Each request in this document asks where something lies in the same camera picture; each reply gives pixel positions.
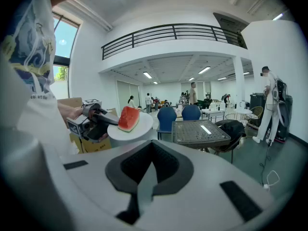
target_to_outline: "tree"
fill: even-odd
[[[67,67],[58,67],[59,72],[54,77],[54,80],[57,80],[57,81],[66,80],[67,70],[68,70]]]

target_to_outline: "watermelon slice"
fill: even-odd
[[[139,122],[139,110],[125,106],[119,119],[118,128],[130,132]]]

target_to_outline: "robotic arm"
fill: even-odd
[[[98,103],[86,104],[82,115],[75,120],[67,118],[70,131],[87,141],[98,143],[110,124],[118,125],[119,118],[102,109]]]

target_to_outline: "white plate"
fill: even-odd
[[[143,112],[140,112],[139,122],[130,132],[125,132],[115,125],[109,125],[108,135],[117,141],[130,141],[145,135],[153,127],[153,118]]]

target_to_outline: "sky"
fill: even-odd
[[[58,21],[58,19],[54,18],[54,27],[57,25]],[[70,57],[76,33],[77,28],[60,21],[56,31],[54,32],[56,37],[56,55],[68,58]],[[53,74],[56,75],[57,73],[58,67],[54,66]]]

